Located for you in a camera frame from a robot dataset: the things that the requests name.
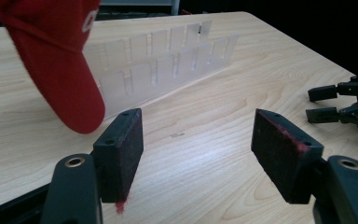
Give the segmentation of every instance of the wooden table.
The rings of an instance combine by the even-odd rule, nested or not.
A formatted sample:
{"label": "wooden table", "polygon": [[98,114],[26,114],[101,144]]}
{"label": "wooden table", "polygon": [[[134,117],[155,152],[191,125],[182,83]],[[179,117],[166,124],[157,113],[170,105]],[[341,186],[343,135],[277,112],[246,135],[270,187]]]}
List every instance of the wooden table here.
{"label": "wooden table", "polygon": [[[358,160],[358,130],[312,125],[307,90],[352,74],[245,12],[95,22],[89,43],[213,20],[210,38],[239,34],[222,72],[141,106],[145,152],[125,212],[103,205],[105,223],[313,223],[308,205],[287,204],[251,151],[256,108],[280,113],[325,146],[324,158]],[[61,158],[90,153],[94,133],[69,130],[52,112],[0,28],[0,203],[47,184]]]}

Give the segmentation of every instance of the cap brim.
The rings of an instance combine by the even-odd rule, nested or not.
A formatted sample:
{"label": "cap brim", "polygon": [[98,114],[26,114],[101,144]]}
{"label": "cap brim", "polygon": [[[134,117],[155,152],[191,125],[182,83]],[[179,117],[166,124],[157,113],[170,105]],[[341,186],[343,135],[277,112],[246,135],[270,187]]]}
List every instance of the cap brim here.
{"label": "cap brim", "polygon": [[78,133],[91,133],[103,121],[104,103],[81,52],[50,45],[7,27],[34,84],[58,117]]}

